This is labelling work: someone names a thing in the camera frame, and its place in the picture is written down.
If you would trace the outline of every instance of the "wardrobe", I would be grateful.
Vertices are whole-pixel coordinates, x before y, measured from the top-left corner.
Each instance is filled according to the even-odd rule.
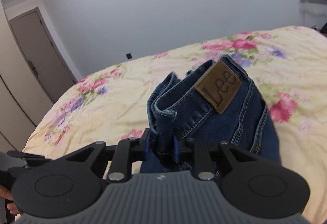
[[[21,151],[52,106],[17,46],[0,0],[0,151]]]

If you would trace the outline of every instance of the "jeans waistband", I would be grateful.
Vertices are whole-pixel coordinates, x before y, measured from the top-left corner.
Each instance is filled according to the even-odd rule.
[[[244,69],[228,55],[223,55],[221,60],[239,77],[242,83],[251,81]],[[193,86],[215,61],[209,60],[199,66],[195,71],[179,80],[172,72],[159,84],[148,100],[148,115],[150,129],[154,135],[163,129],[172,129],[177,112],[185,122],[179,122],[179,132],[185,137],[205,116],[213,110],[210,103],[197,92]]]

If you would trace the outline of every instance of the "door frame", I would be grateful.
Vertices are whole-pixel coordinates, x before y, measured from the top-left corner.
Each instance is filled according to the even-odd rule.
[[[74,74],[73,74],[73,73],[71,72],[71,70],[69,69],[68,65],[66,64],[66,61],[65,61],[65,59],[62,57],[60,51],[58,50],[57,45],[56,45],[56,43],[54,42],[54,40],[53,40],[53,38],[52,38],[52,36],[51,36],[49,30],[48,30],[48,27],[47,27],[46,24],[45,24],[45,21],[44,21],[44,19],[43,19],[43,17],[42,17],[42,14],[41,14],[41,12],[40,12],[39,7],[35,7],[34,9],[29,10],[29,11],[23,13],[23,14],[20,14],[20,15],[14,17],[14,18],[12,18],[12,19],[10,19],[10,20],[8,21],[8,23],[9,23],[9,27],[10,27],[10,30],[11,30],[13,36],[14,36],[14,39],[15,39],[15,41],[16,41],[16,43],[17,43],[17,46],[18,46],[20,52],[22,53],[22,56],[23,56],[24,59],[25,59],[25,62],[28,64],[28,62],[27,62],[27,58],[26,58],[24,52],[22,51],[22,49],[21,49],[21,47],[20,47],[20,45],[19,45],[19,43],[18,43],[18,40],[17,40],[17,38],[16,38],[16,36],[15,36],[15,33],[14,33],[14,30],[12,29],[11,22],[12,22],[12,21],[15,21],[15,20],[17,20],[17,19],[20,19],[20,18],[22,18],[22,17],[24,17],[24,16],[26,16],[26,15],[29,15],[29,14],[31,14],[31,13],[34,13],[34,12],[37,13],[37,15],[38,15],[38,17],[39,17],[39,19],[40,19],[40,21],[41,21],[41,24],[42,24],[42,26],[43,26],[43,29],[45,30],[45,33],[46,33],[46,35],[48,36],[48,38],[49,38],[49,40],[50,40],[50,43],[51,43],[51,45],[53,46],[53,49],[55,50],[57,56],[59,57],[60,62],[61,62],[62,65],[64,66],[65,70],[67,71],[67,73],[69,74],[69,76],[71,77],[71,79],[73,80],[73,82],[76,84],[76,83],[77,83],[77,80],[76,80]],[[35,79],[39,82],[39,84],[40,84],[40,86],[42,87],[43,91],[47,94],[47,96],[49,97],[49,99],[50,99],[53,103],[55,103],[55,102],[53,101],[53,99],[50,97],[50,95],[49,95],[49,93],[47,92],[47,90],[44,88],[44,86],[43,86],[42,83],[40,82],[40,80],[39,80],[39,79],[36,77],[36,75],[33,73],[32,68],[31,68],[30,66],[28,66],[28,67],[29,67],[31,73],[34,75]]]

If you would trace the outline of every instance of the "metal pin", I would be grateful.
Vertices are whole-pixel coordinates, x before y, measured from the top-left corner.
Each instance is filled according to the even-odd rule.
[[[108,175],[108,179],[111,181],[120,181],[125,178],[125,175],[121,172],[113,172]]]
[[[200,180],[212,180],[215,177],[215,175],[209,171],[202,171],[197,176]]]

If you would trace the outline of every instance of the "blue denim jeans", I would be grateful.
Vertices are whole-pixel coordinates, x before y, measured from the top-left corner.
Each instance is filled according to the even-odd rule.
[[[183,80],[171,72],[154,90],[147,103],[152,151],[142,163],[141,173],[191,169],[191,165],[185,166],[185,163],[166,168],[158,160],[173,155],[176,132],[180,138],[197,138],[207,145],[228,141],[280,163],[278,136],[259,90],[230,56],[223,55],[221,60],[242,83],[222,114],[194,89],[197,80],[215,63],[212,60],[187,72]]]

